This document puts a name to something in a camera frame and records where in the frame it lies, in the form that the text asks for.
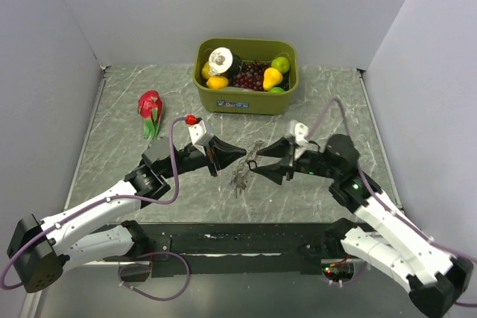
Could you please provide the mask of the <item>large silver toothed keyring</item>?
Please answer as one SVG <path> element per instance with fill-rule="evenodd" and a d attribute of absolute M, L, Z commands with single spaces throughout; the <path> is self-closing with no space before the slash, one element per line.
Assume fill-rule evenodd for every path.
<path fill-rule="evenodd" d="M 232 172 L 230 184 L 235 198 L 243 195 L 247 188 L 248 177 L 251 173 L 248 162 L 256 161 L 257 152 L 265 146 L 263 140 L 257 140 L 246 148 L 246 154 L 238 161 L 236 168 Z"/>

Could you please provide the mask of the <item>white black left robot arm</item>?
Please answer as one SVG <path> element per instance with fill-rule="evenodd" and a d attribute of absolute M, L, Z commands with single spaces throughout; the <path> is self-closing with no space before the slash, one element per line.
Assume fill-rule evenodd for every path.
<path fill-rule="evenodd" d="M 32 214 L 23 217 L 7 248 L 7 268 L 16 271 L 19 287 L 36 293 L 92 261 L 115 256 L 138 260 L 148 249 L 148 237 L 136 221 L 106 231 L 102 226 L 150 204 L 165 205 L 163 196 L 171 188 L 166 179 L 200 168 L 216 176 L 245 154 L 217 136 L 194 134 L 181 150 L 167 137 L 154 139 L 139 165 L 104 193 L 41 220 Z"/>

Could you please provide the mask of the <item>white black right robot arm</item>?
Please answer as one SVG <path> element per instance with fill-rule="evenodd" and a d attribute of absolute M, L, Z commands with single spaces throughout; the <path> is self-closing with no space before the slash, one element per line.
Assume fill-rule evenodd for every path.
<path fill-rule="evenodd" d="M 327 252 L 337 258 L 348 254 L 362 259 L 398 283 L 426 317 L 443 317 L 468 287 L 471 260 L 439 249 L 417 233 L 380 186 L 362 172 L 349 136 L 331 136 L 323 151 L 310 150 L 307 144 L 281 138 L 257 153 L 276 158 L 276 163 L 259 166 L 250 160 L 249 168 L 278 185 L 295 173 L 331 179 L 329 192 L 335 201 L 378 236 L 340 219 L 327 232 Z"/>

